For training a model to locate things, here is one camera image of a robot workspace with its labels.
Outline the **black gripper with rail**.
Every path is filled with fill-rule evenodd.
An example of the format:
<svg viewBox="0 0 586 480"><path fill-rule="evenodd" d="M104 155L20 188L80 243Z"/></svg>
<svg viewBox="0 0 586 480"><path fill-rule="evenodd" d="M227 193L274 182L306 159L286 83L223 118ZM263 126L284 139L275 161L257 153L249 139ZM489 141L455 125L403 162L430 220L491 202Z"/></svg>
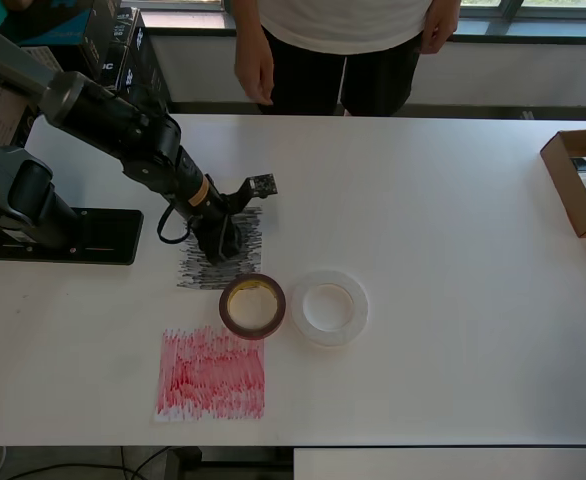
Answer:
<svg viewBox="0 0 586 480"><path fill-rule="evenodd" d="M210 247L207 259L210 264L218 265L228 260L226 245L241 245L242 234L234 224L233 217L223 214L219 219L200 217L194 221L193 233L199 245L216 245Z"/></svg>

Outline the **person's left hand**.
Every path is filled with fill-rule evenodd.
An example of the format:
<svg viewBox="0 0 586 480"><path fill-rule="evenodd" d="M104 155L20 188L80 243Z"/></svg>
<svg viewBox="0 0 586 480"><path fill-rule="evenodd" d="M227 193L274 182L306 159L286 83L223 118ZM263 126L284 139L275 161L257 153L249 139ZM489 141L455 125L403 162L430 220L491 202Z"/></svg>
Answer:
<svg viewBox="0 0 586 480"><path fill-rule="evenodd" d="M458 22L458 11L430 11L422 32L420 52L424 55L438 53L446 41L456 32Z"/></svg>

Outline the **person's right hand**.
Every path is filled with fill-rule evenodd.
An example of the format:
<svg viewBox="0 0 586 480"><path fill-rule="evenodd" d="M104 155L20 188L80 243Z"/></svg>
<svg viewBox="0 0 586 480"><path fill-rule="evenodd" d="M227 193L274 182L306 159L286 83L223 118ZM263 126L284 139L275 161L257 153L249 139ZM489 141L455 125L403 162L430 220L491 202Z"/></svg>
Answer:
<svg viewBox="0 0 586 480"><path fill-rule="evenodd" d="M237 38L235 74L249 99L259 105L272 104L273 71L271 49L263 34Z"/></svg>

